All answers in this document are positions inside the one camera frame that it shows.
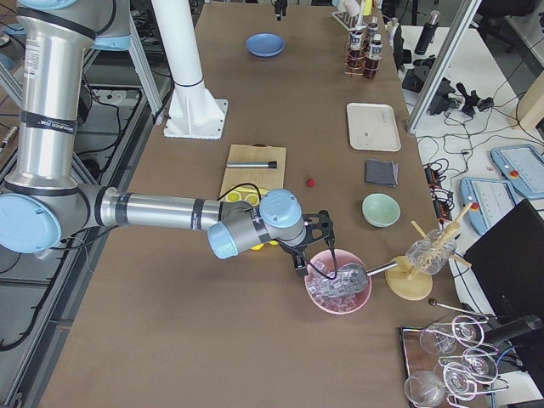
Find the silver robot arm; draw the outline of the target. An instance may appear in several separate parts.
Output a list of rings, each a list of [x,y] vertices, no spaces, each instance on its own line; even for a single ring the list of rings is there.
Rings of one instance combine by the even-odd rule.
[[[288,190],[272,190],[255,206],[244,201],[137,195],[79,184],[71,177],[85,53],[126,50],[132,22],[126,1],[20,1],[25,61],[17,162],[1,196],[1,243],[35,253],[93,227],[147,225],[203,230],[214,254],[234,257],[277,242],[304,275],[305,248],[334,244],[326,211],[306,214]]]

